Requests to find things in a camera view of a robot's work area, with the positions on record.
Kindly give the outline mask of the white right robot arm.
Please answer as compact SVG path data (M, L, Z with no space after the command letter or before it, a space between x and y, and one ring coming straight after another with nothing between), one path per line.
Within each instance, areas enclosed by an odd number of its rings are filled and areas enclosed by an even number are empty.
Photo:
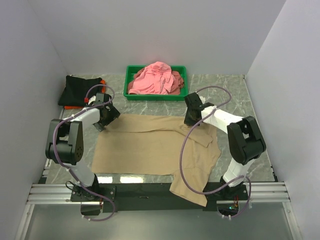
M196 92L185 96L184 101L187 106L184 123L187 126L199 126L203 120L227 134L231 161L216 193L230 200L244 189L243 181L249 167L267 149L259 125L253 116L233 115L210 102L203 103Z

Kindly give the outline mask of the beige t shirt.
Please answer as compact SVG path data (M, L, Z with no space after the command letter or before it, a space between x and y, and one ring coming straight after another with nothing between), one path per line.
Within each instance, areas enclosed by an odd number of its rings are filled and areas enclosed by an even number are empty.
M172 175L171 193L205 207L207 199L199 193L220 155L212 125L190 131L181 116L122 114L99 133L91 169L96 174Z

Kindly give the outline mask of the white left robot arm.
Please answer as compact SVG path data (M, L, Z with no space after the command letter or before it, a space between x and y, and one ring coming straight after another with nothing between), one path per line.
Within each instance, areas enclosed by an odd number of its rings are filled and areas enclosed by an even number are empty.
M102 132L120 116L112 103L113 98L107 93L97 93L95 100L80 112L64 119L53 119L49 124L45 156L72 175L75 179L72 193L88 201L96 200L101 194L97 176L81 161L84 130L95 126Z

